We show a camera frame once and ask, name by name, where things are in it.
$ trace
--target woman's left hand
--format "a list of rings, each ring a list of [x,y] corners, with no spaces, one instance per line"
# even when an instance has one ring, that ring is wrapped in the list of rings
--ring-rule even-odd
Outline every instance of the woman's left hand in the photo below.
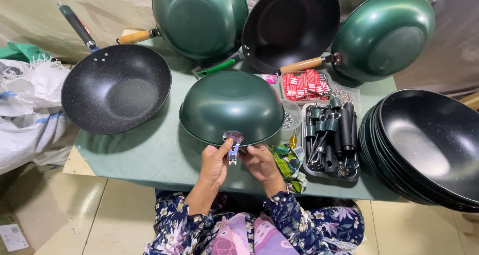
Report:
[[[207,185],[219,187],[223,184],[228,170],[228,161],[225,155],[230,151],[233,140],[228,139],[218,149],[207,146],[202,152],[201,171],[198,181],[205,181]]]

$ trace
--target woman's right hand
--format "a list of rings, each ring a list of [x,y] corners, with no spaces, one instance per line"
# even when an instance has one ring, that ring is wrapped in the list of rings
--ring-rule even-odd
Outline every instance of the woman's right hand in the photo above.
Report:
[[[283,177],[267,146],[264,144],[248,146],[246,154],[238,152],[238,155],[251,174],[263,184],[268,197],[286,191]]]

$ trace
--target tiled floor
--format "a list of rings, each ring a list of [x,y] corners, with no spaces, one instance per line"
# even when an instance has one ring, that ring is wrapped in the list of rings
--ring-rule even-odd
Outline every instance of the tiled floor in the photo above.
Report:
[[[36,254],[141,254],[154,238],[154,191],[129,182],[29,166],[7,198]],[[479,255],[479,224],[412,203],[358,201],[367,241],[357,255]]]

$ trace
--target green tablecloth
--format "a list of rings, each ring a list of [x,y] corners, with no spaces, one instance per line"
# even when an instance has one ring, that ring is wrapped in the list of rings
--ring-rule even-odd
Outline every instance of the green tablecloth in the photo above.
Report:
[[[157,50],[171,68],[171,93],[163,108],[149,121],[128,132],[116,135],[93,135],[80,131],[75,146],[98,176],[123,179],[140,185],[162,189],[188,191],[195,184],[201,167],[201,151],[206,145],[189,135],[178,119],[178,111],[189,88],[197,81],[190,70],[195,64],[185,60],[165,46],[161,38],[139,44]],[[325,68],[333,80],[338,80],[330,65]],[[239,64],[242,71],[255,73],[247,63]],[[279,84],[273,85],[279,91]],[[361,90],[362,115],[377,101],[396,90],[393,78],[366,83]],[[285,143],[292,132],[279,132],[268,144]],[[356,182],[344,182],[307,176],[305,195],[356,198],[368,200],[397,200],[398,195],[378,179],[363,170]],[[258,182],[240,162],[230,166],[223,190],[263,194]]]

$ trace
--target green plastic bag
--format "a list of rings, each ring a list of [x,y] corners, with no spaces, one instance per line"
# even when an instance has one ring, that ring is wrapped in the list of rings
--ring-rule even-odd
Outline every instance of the green plastic bag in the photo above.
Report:
[[[39,59],[50,59],[50,54],[40,50],[36,45],[8,42],[8,46],[0,48],[0,59],[33,62]]]

